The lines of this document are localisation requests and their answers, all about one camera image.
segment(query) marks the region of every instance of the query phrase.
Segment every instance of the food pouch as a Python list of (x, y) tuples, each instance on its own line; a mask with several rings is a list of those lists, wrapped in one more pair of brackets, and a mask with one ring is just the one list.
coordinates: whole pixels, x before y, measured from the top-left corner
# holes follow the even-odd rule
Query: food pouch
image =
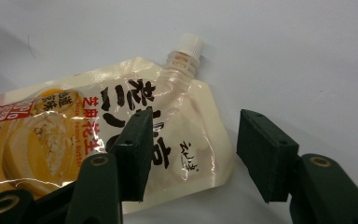
[(201, 50), (185, 35), (163, 67), (135, 58), (0, 95), (0, 192), (28, 189), (37, 199), (71, 183), (146, 109), (152, 167), (144, 202), (124, 202), (124, 213), (224, 184), (233, 150), (208, 85), (194, 79)]

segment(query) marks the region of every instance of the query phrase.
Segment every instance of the red label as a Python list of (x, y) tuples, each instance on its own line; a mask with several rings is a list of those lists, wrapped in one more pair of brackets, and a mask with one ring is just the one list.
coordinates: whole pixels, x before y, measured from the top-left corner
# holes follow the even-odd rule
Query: red label
[(0, 121), (27, 118), (30, 114), (33, 102), (34, 99), (0, 106)]

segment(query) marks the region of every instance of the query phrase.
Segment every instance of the bottle cap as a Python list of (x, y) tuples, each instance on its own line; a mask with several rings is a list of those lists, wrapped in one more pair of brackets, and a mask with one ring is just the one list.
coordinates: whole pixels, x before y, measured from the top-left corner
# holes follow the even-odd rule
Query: bottle cap
[(200, 63), (200, 56), (203, 48), (202, 40), (197, 35), (183, 35), (175, 51), (182, 52)]

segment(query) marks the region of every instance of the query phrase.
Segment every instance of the plastic packaging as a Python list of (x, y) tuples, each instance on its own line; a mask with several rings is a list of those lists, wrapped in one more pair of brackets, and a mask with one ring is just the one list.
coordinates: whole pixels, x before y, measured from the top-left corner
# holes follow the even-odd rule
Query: plastic packaging
[(208, 85), (194, 79), (201, 51), (200, 38), (185, 35), (163, 67), (135, 58), (0, 95), (0, 192), (38, 198), (74, 181), (81, 162), (147, 108), (152, 168), (144, 202), (123, 203), (124, 213), (224, 184), (233, 150)]

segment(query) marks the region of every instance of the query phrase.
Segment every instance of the ribbed cap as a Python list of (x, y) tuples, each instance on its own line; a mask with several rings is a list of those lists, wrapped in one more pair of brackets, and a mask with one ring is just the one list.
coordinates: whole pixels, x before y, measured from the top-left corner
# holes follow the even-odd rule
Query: ribbed cap
[(182, 36), (175, 51), (185, 53), (200, 63), (202, 48), (203, 42), (199, 36), (187, 34)]

